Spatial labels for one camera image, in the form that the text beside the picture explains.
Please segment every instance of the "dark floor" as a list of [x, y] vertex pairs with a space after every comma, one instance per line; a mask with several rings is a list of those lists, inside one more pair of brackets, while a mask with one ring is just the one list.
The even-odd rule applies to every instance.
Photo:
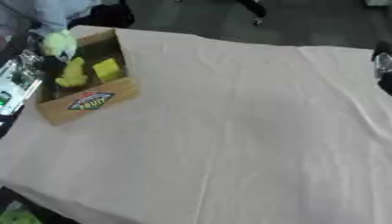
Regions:
[[128, 0], [135, 29], [294, 46], [373, 48], [379, 39], [392, 40], [392, 19], [362, 1], [264, 0], [269, 15], [264, 25], [254, 27], [253, 15], [235, 0]]

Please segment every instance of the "table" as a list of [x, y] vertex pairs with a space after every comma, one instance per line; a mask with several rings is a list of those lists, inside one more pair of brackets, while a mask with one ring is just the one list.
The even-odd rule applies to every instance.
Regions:
[[118, 35], [140, 96], [60, 127], [29, 102], [0, 184], [86, 224], [392, 221], [392, 98], [369, 50]]

